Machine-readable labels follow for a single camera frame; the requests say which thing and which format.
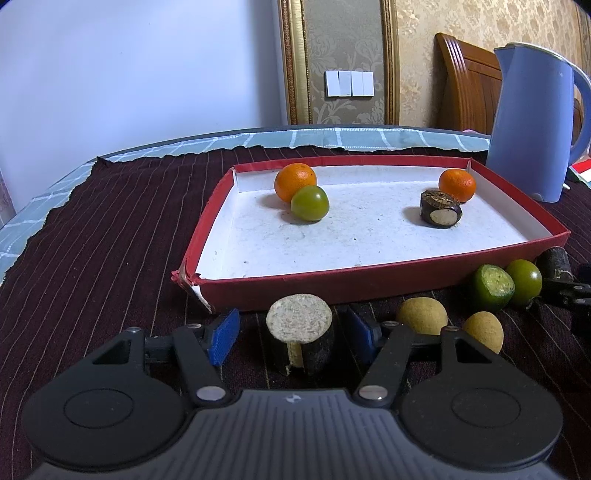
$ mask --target dark red striped fabric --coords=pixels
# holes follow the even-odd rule
[[[401,154],[484,154],[417,148]],[[0,288],[0,478],[23,478],[37,460],[20,427],[27,398],[55,375],[122,329],[140,326],[166,335],[185,323],[207,322],[186,293],[170,281],[200,212],[224,172],[237,163],[275,158],[347,154],[342,150],[236,148],[200,155],[98,161],[70,200],[50,212]],[[550,211],[573,234],[573,268],[591,261],[591,190],[572,185]],[[471,314],[462,288],[424,293],[441,301],[454,325]],[[403,298],[364,305],[378,321],[391,319]],[[507,360],[552,391],[564,411],[564,430],[551,464],[567,478],[591,478],[591,343],[570,334],[570,316],[536,305],[505,309],[502,352]],[[317,378],[284,377],[272,367],[265,315],[245,314],[220,375],[240,388],[354,388],[363,375],[339,319],[333,361]],[[408,386],[433,367],[414,368]],[[177,378],[159,372],[176,385]]]

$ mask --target white wall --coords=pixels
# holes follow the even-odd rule
[[[12,0],[0,169],[16,210],[79,164],[283,123],[275,0]]]

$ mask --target green fruit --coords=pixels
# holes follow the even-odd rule
[[[291,212],[302,220],[317,222],[329,212],[329,198],[316,185],[300,188],[291,198]]]
[[[511,276],[496,265],[481,265],[472,279],[472,300],[477,310],[500,310],[509,303],[514,291]]]
[[[511,304],[527,307],[542,291],[542,274],[538,267],[527,260],[513,260],[506,271],[515,283]]]

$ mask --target blue kettle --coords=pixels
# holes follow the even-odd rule
[[[591,141],[591,82],[563,56],[537,45],[496,48],[503,82],[486,166],[542,202],[558,202],[564,177]],[[574,86],[583,98],[571,147]]]

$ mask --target kettle handle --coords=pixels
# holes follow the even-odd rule
[[[581,92],[583,98],[583,125],[577,141],[570,149],[569,165],[576,162],[585,149],[589,146],[591,141],[591,80],[585,72],[579,67],[571,63],[574,74],[574,84]]]

